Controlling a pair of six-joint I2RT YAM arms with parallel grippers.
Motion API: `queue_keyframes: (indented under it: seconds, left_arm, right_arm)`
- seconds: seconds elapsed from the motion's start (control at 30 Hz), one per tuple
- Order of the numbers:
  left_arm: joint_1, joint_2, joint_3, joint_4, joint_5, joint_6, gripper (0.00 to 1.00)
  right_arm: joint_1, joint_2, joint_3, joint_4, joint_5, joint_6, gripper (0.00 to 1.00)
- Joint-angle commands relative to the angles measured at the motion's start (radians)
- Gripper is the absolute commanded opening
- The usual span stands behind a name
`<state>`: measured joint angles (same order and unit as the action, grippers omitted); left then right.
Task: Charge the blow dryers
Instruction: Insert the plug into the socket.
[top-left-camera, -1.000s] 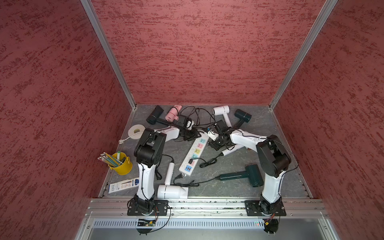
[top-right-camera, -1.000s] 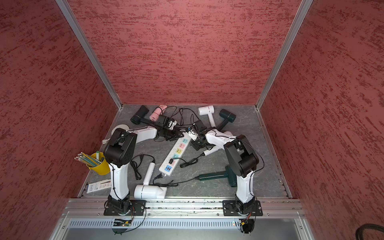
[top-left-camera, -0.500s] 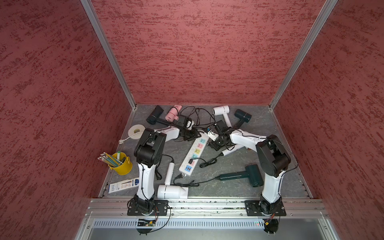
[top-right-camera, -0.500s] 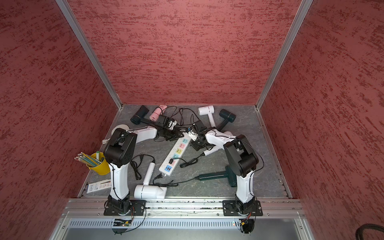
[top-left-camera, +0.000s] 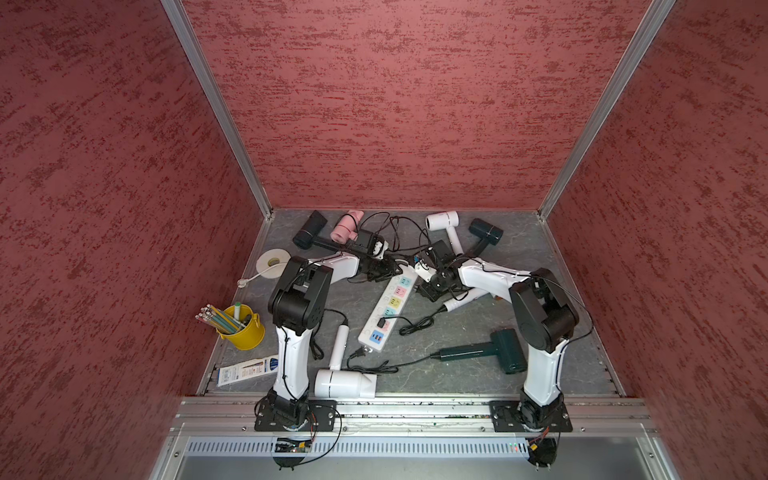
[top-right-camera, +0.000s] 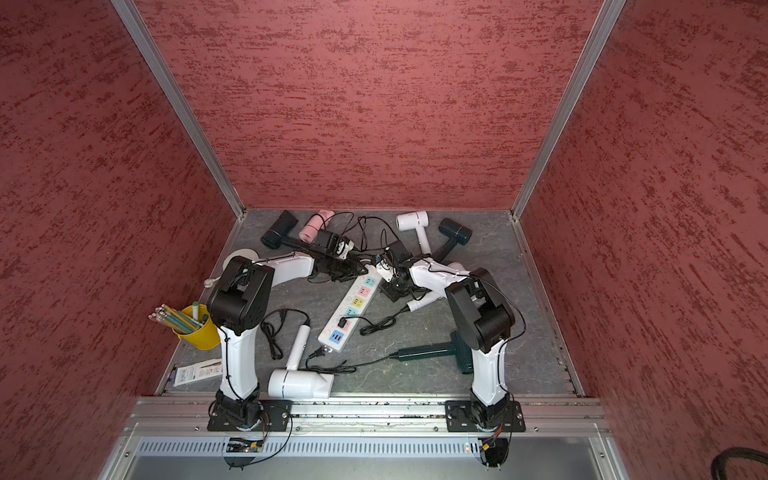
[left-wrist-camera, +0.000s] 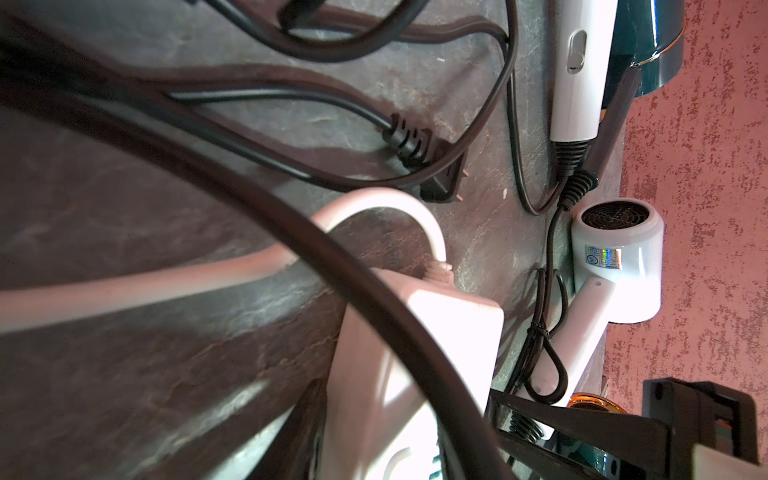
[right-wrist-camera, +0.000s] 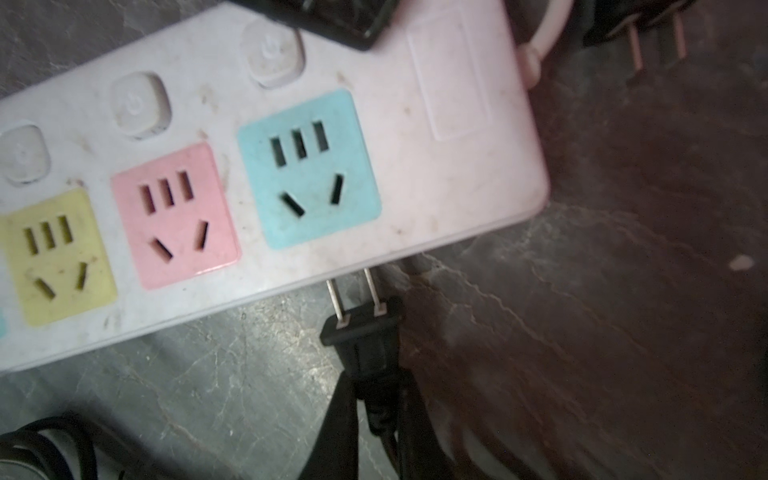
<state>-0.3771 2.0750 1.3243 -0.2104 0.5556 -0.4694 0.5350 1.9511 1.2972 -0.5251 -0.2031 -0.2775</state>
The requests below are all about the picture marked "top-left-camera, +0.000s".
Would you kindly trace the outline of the white power strip coloured sockets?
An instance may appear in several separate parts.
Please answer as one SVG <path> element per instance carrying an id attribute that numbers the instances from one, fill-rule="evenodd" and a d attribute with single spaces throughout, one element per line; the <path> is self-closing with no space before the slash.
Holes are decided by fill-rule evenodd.
<path id="1" fill-rule="evenodd" d="M 358 335 L 358 342 L 368 353 L 382 351 L 416 283 L 418 275 L 415 269 L 408 265 L 401 268 L 402 273 L 389 280 Z"/>

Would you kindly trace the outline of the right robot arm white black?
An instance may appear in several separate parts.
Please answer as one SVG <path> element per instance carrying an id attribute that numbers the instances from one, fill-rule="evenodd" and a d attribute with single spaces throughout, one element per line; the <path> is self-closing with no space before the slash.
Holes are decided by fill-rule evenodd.
<path id="1" fill-rule="evenodd" d="M 548 269 L 516 270 L 467 254 L 433 256 L 432 279 L 441 289 L 455 283 L 509 302 L 517 327 L 491 334 L 491 340 L 448 347 L 434 355 L 441 361 L 494 356 L 506 374 L 524 373 L 518 417 L 530 431 L 550 425 L 564 402 L 559 386 L 562 354 L 579 316 L 565 289 Z"/>

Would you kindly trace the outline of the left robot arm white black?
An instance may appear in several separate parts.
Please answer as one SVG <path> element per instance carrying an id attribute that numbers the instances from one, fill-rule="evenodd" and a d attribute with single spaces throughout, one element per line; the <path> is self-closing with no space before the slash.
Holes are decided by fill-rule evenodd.
<path id="1" fill-rule="evenodd" d="M 356 276 L 363 260 L 383 260 L 388 248 L 386 241 L 374 238 L 369 239 L 367 246 L 356 240 L 340 245 L 318 236 L 300 242 L 305 246 L 319 245 L 333 254 L 314 260 L 291 256 L 268 303 L 278 339 L 279 369 L 266 401 L 276 416 L 291 428 L 303 424 L 310 412 L 311 337 L 323 319 L 331 285 Z"/>

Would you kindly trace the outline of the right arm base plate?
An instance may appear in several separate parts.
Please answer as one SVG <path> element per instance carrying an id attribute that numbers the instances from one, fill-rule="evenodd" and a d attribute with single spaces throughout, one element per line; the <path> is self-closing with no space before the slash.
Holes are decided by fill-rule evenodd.
<path id="1" fill-rule="evenodd" d="M 491 401 L 490 419 L 496 433 L 540 434 L 571 433 L 573 425 L 565 404 L 553 402 L 545 407 L 533 401 Z"/>

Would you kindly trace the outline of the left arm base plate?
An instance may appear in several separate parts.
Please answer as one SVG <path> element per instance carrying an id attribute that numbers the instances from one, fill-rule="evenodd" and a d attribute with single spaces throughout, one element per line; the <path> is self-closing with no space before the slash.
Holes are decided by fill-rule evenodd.
<path id="1" fill-rule="evenodd" d="M 332 400 L 310 400 L 298 406 L 289 403 L 280 408 L 264 398 L 254 407 L 254 415 L 257 432 L 331 432 L 340 419 Z"/>

